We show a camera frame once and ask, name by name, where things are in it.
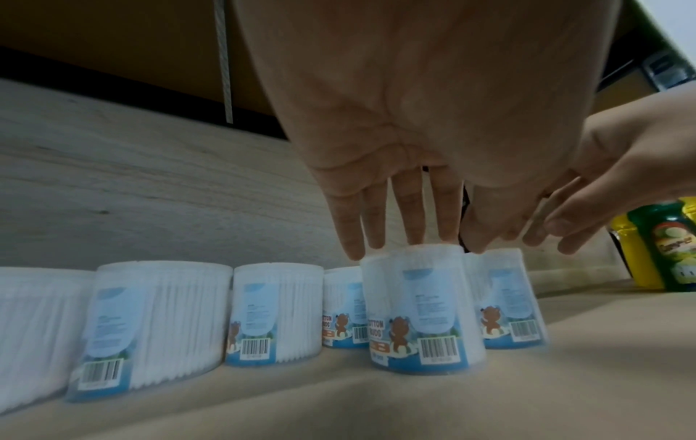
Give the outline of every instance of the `product label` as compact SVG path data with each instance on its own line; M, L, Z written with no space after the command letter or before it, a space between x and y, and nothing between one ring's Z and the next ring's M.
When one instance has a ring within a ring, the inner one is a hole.
M276 363L278 284L242 287L240 307L232 310L225 363L237 366Z
M476 315L487 349L522 348L541 344L534 297L522 269L489 271L489 291L477 291Z
M450 271L418 269L402 274L403 295L392 314L370 315L372 361L412 373L467 368Z
M321 334L325 346L356 348L369 345L363 283L348 284L343 304L331 310L324 309Z
M678 222L664 222L652 229L655 245L667 260L679 284L696 283L696 236Z
M70 377L68 399L92 399L128 390L144 305L141 289L119 287L97 292L90 303L82 355Z

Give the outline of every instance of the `cartoon bear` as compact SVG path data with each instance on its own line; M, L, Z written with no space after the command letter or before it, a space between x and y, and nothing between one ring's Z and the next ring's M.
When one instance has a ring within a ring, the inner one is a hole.
M336 315L336 336L340 336L341 333L348 336L348 331L346 330L346 325L348 325L348 317L349 315L347 313Z
M237 335L239 334L240 323L234 322L230 324L230 333L228 334L228 349L232 349L232 346L237 343Z
M396 317L393 320L389 320L391 329L389 330L389 338L394 345L394 351L398 352L399 347L405 346L408 351L408 340L406 335L408 334L408 319L404 317Z
M481 320L481 324L486 327L486 333L492 335L493 330L500 331L500 324L498 323L500 319L500 308L488 306L485 309L481 309L481 313L484 316L484 319Z

